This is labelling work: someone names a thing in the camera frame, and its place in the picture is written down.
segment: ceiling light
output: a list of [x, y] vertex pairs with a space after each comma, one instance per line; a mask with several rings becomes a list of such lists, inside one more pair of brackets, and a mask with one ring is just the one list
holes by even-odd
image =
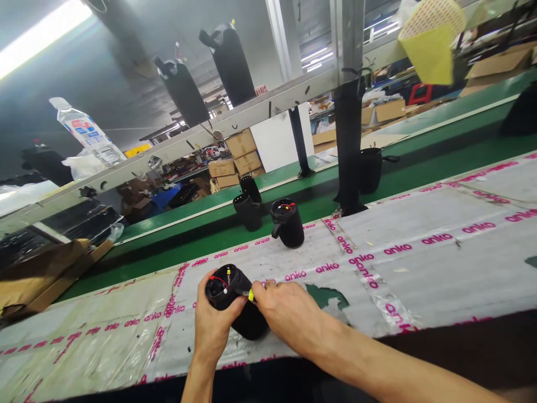
[[391, 34], [392, 32], [397, 31], [398, 29], [399, 29], [399, 27], [395, 27], [394, 29], [389, 30], [388, 32], [386, 32], [386, 35], [389, 35], [389, 34]]
[[308, 73], [312, 70], [315, 70], [316, 68], [319, 68], [321, 67], [323, 64], [322, 63], [319, 63], [319, 64], [316, 64], [316, 65], [313, 65], [311, 66], [309, 69], [308, 69]]
[[393, 16], [389, 16], [388, 18], [385, 18], [385, 19], [383, 19], [383, 20], [380, 20], [379, 22], [376, 22], [376, 23], [374, 23], [373, 25], [368, 26], [364, 31], [368, 30], [369, 28], [373, 28], [374, 26], [379, 25], [379, 24], [381, 24], [381, 23], [384, 22], [384, 21], [388, 21], [388, 20], [389, 20], [390, 18], [392, 18], [392, 17], [393, 17]]
[[313, 59], [313, 60], [312, 60], [311, 62], [309, 62], [308, 64], [302, 66], [302, 68], [306, 68], [306, 67], [313, 66], [314, 64], [319, 63], [321, 60], [325, 60], [326, 58], [332, 56], [333, 54], [334, 54], [334, 52], [330, 52], [330, 53], [328, 53], [328, 54], [326, 54], [326, 55], [324, 55], [324, 56], [322, 56], [322, 57], [320, 57], [320, 58], [318, 58], [318, 59]]
[[384, 28], [381, 28], [381, 29], [379, 29], [378, 31], [375, 30], [375, 36], [377, 36], [378, 33], [382, 32], [382, 31], [385, 31], [385, 30], [387, 30], [387, 29], [393, 28], [393, 27], [395, 27], [395, 26], [397, 26], [397, 28], [399, 28], [399, 23], [398, 23], [398, 22], [394, 22], [393, 24], [386, 25]]
[[0, 79], [91, 17], [79, 0], [68, 0], [0, 52]]
[[324, 48], [324, 49], [321, 49], [315, 53], [311, 53], [311, 55], [309, 56], [306, 56], [305, 58], [303, 58], [302, 60], [300, 60], [301, 62], [305, 61], [305, 60], [308, 60], [310, 57], [314, 57], [316, 55], [318, 55], [319, 53], [323, 53], [325, 50], [327, 50], [328, 48]]

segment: black cylindrical speaker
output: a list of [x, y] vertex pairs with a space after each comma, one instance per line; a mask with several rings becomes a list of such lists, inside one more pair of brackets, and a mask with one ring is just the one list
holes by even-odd
[[399, 157], [383, 157], [380, 148], [364, 148], [361, 154], [360, 169], [358, 171], [360, 191], [362, 194], [375, 193], [380, 184], [382, 161], [397, 162]]
[[239, 219], [250, 232], [257, 231], [263, 225], [259, 205], [255, 205], [246, 193], [239, 194], [233, 199], [233, 206]]
[[21, 151], [21, 158], [58, 186], [73, 181], [71, 168], [62, 164], [65, 159], [48, 146], [36, 146]]
[[270, 208], [274, 228], [272, 238], [280, 237], [285, 246], [297, 248], [304, 243], [304, 228], [298, 206], [291, 199], [275, 201]]
[[225, 91], [235, 107], [256, 97], [241, 40], [233, 24], [221, 24], [209, 35], [200, 31], [200, 41], [211, 48], [214, 64]]
[[[210, 277], [205, 287], [205, 294], [215, 309], [223, 311], [239, 296], [248, 293], [251, 288], [252, 283], [244, 273], [235, 265], [228, 264], [222, 266]], [[231, 327], [248, 340], [259, 339], [269, 329], [265, 317], [250, 301], [244, 305], [244, 309]]]
[[181, 113], [186, 124], [194, 127], [210, 119], [209, 111], [197, 89], [189, 70], [179, 59], [174, 62], [162, 62], [158, 57], [154, 59], [158, 73], [169, 96]]
[[241, 178], [242, 193], [246, 193], [254, 203], [261, 202], [261, 194], [257, 188], [256, 181], [250, 175]]

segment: yellow paper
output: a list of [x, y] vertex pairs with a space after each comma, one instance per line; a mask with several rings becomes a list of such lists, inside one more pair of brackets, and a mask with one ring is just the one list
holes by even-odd
[[444, 24], [423, 34], [400, 39], [424, 84], [453, 84], [451, 28]]
[[466, 24], [453, 0], [423, 0], [407, 21], [399, 42], [425, 84], [453, 84], [451, 43]]

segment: bottle cap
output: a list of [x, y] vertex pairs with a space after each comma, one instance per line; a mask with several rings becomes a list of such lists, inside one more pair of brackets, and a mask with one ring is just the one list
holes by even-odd
[[67, 102], [63, 98], [50, 98], [49, 102], [52, 104], [53, 107], [55, 107], [58, 110], [71, 109], [69, 102]]

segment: cable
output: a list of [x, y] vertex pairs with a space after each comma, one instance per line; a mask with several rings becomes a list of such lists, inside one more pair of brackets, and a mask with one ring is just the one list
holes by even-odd
[[295, 205], [294, 203], [291, 203], [291, 204], [280, 204], [280, 205], [278, 206], [278, 208], [280, 208], [280, 207], [282, 207], [282, 206], [286, 206], [286, 207], [288, 207], [290, 210], [292, 210], [294, 205]]
[[91, 8], [93, 8], [95, 11], [97, 11], [100, 14], [106, 14], [108, 12], [108, 8], [106, 7], [105, 0], [101, 0], [102, 6], [105, 8], [104, 11], [99, 10], [97, 7], [95, 7], [93, 3], [91, 2], [91, 0], [84, 0], [84, 3], [86, 3], [86, 5], [90, 6]]
[[211, 279], [211, 280], [214, 280], [214, 279], [220, 280], [222, 283], [224, 283], [226, 288], [228, 287], [227, 283], [224, 280], [222, 280], [220, 277], [211, 276], [211, 277], [209, 277], [209, 279]]

